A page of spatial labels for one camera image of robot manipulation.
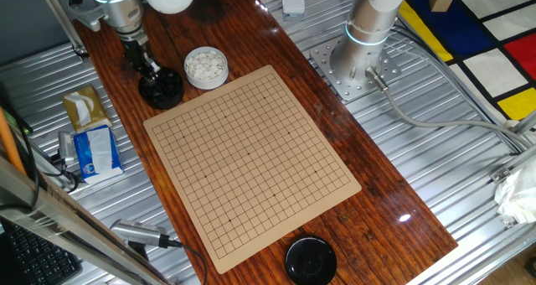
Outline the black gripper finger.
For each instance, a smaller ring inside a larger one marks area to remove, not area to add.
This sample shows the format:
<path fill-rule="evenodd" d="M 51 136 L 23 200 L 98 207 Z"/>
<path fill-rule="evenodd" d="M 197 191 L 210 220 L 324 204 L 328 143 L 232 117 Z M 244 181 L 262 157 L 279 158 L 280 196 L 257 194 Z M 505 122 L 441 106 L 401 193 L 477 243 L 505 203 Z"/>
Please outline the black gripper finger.
<path fill-rule="evenodd" d="M 153 59 L 147 61 L 147 68 L 149 69 L 149 75 L 147 76 L 147 81 L 153 83 L 158 79 L 159 73 L 161 71 L 161 66 Z"/>
<path fill-rule="evenodd" d="M 151 68 L 141 68 L 139 73 L 141 75 L 139 88 L 149 88 L 154 85 L 154 71 Z"/>

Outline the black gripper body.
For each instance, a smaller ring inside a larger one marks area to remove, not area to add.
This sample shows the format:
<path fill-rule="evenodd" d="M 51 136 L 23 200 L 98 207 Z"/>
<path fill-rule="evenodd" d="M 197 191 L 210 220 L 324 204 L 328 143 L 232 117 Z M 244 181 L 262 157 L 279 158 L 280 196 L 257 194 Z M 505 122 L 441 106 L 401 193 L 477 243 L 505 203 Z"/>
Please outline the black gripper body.
<path fill-rule="evenodd" d="M 153 72 L 154 59 L 146 34 L 120 36 L 125 58 L 138 72 Z"/>

